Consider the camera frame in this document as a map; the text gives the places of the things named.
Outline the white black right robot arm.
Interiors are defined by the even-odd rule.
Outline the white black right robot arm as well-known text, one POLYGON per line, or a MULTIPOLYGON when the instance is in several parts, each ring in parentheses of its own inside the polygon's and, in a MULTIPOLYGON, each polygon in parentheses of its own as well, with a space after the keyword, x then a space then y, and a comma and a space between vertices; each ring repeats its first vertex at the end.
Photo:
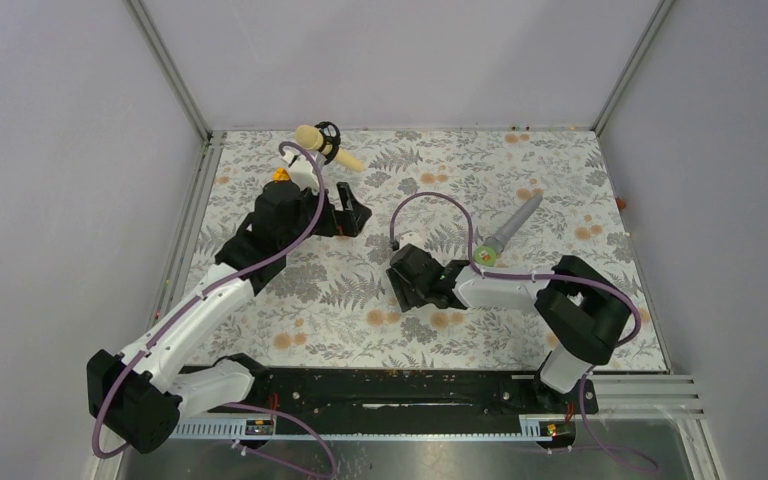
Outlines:
POLYGON ((557 412, 573 398, 579 380, 605 365, 633 315, 630 299, 584 260, 564 255, 549 271, 441 264, 407 244, 394 253, 387 277, 403 311, 480 307, 533 312, 558 339, 537 373, 535 402, 557 412))

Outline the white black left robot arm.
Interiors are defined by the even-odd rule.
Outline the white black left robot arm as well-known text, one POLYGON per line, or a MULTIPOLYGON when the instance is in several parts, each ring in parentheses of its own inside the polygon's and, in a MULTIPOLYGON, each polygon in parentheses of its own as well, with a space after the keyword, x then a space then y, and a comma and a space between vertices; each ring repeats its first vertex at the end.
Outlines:
POLYGON ((222 360, 199 373, 182 368, 194 350, 233 311, 253 300, 286 266, 287 257, 312 235, 356 237, 372 216, 346 182, 336 185, 341 206, 326 191, 271 181, 256 197, 236 233, 215 254, 207 273, 165 317, 139 339, 113 354, 104 349, 87 362, 93 451, 105 451, 102 429, 124 447, 156 450, 178 423, 230 402, 256 411, 269 401, 267 380, 236 360, 222 360))

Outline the green pill bottle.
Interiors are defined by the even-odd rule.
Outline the green pill bottle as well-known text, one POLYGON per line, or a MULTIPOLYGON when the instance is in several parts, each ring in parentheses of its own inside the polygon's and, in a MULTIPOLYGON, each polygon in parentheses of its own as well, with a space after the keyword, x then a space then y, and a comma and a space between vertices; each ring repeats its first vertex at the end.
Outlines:
POLYGON ((478 265, 493 267, 497 260, 498 252, 489 246, 480 246, 474 251, 473 258, 478 265))

